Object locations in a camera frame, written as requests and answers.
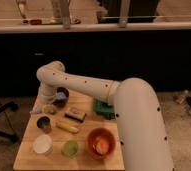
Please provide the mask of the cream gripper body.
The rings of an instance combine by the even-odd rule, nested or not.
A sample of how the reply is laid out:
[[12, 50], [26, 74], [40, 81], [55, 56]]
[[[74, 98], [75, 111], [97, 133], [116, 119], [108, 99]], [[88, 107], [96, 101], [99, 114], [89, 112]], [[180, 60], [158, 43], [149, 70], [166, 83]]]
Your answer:
[[55, 115], [57, 113], [57, 108], [53, 104], [53, 100], [39, 96], [39, 103], [41, 105], [41, 110], [44, 114]]

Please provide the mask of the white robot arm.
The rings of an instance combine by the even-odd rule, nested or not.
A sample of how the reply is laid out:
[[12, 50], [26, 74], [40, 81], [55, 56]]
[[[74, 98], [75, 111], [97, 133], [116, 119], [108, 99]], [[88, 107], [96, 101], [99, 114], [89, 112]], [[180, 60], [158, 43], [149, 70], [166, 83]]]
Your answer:
[[65, 87], [113, 106], [122, 142], [125, 171], [174, 171], [159, 101], [154, 89], [140, 78], [121, 82], [65, 72], [53, 61], [40, 67], [38, 98], [49, 103]]

